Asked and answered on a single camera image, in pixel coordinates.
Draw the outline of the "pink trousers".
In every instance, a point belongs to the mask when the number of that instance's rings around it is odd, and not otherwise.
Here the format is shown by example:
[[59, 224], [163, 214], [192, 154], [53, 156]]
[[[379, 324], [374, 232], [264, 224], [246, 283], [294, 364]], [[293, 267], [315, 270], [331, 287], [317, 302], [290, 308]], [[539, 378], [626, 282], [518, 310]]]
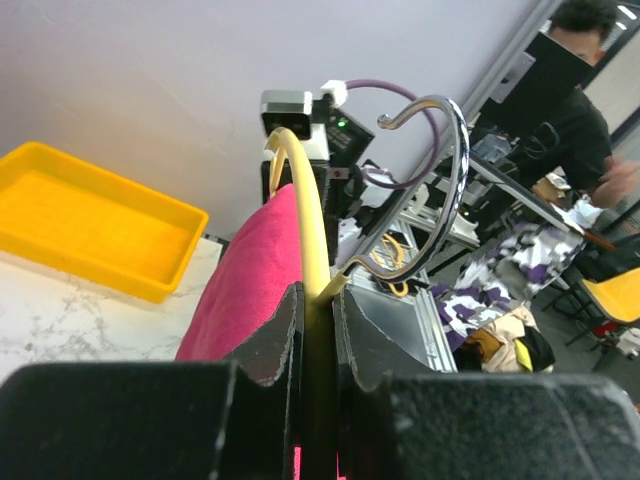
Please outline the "pink trousers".
[[230, 374], [212, 479], [292, 479], [304, 302], [295, 189], [286, 185], [237, 232], [177, 350]]

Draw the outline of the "yellow tray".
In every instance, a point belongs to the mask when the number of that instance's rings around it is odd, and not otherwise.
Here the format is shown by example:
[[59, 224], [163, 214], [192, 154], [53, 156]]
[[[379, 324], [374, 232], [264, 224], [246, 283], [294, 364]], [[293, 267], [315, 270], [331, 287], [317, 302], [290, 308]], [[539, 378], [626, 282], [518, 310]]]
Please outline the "yellow tray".
[[1, 159], [1, 248], [161, 303], [179, 285], [208, 214], [39, 142]]

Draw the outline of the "camouflage cloth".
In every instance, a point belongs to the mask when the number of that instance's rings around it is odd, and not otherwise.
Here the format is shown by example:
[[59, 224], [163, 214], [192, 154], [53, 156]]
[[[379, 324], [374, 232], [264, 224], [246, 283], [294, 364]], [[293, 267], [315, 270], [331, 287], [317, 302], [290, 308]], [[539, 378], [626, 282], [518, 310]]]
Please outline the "camouflage cloth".
[[518, 225], [492, 249], [469, 259], [451, 286], [431, 287], [450, 349], [530, 301], [568, 268], [583, 243], [573, 230]]

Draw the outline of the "yellow hanger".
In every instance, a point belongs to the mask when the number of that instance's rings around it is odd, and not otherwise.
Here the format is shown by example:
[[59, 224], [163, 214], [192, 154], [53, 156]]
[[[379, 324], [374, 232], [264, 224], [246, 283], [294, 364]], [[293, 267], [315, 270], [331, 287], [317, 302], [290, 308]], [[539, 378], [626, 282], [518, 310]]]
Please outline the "yellow hanger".
[[308, 156], [295, 134], [285, 127], [276, 128], [267, 140], [265, 148], [274, 154], [269, 190], [276, 190], [283, 167], [290, 166], [298, 211], [304, 291], [300, 438], [300, 476], [303, 479], [333, 479], [337, 473], [339, 413], [334, 297], [344, 288], [350, 272], [357, 266], [393, 283], [419, 272], [445, 240], [461, 204], [468, 178], [470, 142], [466, 120], [453, 100], [441, 95], [424, 96], [411, 102], [395, 117], [380, 116], [378, 124], [383, 129], [396, 130], [429, 108], [444, 112], [454, 130], [455, 153], [449, 190], [428, 241], [409, 264], [396, 271], [381, 269], [367, 255], [357, 255], [337, 274], [331, 274], [325, 257], [327, 242], [321, 201]]

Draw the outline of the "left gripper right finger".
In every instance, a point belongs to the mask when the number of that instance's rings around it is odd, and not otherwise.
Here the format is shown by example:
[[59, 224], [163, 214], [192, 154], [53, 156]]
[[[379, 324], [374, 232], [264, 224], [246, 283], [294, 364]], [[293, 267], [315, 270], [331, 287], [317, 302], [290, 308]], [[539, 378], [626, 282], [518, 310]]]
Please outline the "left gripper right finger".
[[334, 303], [349, 479], [635, 479], [639, 417], [589, 374], [439, 373]]

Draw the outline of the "yellow chair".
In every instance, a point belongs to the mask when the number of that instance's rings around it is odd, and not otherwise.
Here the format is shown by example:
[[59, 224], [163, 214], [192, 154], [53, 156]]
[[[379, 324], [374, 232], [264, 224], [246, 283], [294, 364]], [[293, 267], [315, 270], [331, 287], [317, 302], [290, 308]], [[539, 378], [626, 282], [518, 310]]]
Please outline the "yellow chair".
[[601, 351], [593, 370], [613, 351], [630, 360], [639, 357], [639, 268], [601, 282], [580, 279], [571, 286], [569, 292], [577, 300], [580, 299], [580, 293], [585, 295], [587, 302], [584, 310], [594, 307], [598, 314], [592, 318], [597, 326], [585, 322], [583, 329], [566, 343], [567, 346], [592, 333], [597, 327], [613, 324], [615, 329], [604, 332], [593, 347], [593, 350]]

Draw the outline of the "person in black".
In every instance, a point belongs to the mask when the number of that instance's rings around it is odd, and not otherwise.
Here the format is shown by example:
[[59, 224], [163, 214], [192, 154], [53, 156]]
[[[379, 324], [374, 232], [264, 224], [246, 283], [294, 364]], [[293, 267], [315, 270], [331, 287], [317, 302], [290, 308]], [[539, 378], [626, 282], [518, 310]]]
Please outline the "person in black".
[[[615, 1], [564, 1], [551, 17], [547, 34], [595, 66], [604, 55], [602, 46], [616, 25], [617, 13]], [[639, 165], [613, 156], [608, 125], [581, 87], [574, 87], [547, 124], [554, 133], [545, 152], [533, 153], [521, 145], [509, 156], [524, 188], [531, 189], [560, 168], [569, 185], [600, 209], [615, 207], [635, 189]]]

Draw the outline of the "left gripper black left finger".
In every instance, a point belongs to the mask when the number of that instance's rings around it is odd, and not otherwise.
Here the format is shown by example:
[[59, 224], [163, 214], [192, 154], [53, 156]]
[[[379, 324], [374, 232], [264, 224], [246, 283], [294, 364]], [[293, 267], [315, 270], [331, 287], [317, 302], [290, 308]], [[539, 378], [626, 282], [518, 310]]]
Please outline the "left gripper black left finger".
[[219, 362], [34, 364], [1, 387], [5, 479], [290, 479], [304, 312], [290, 286]]

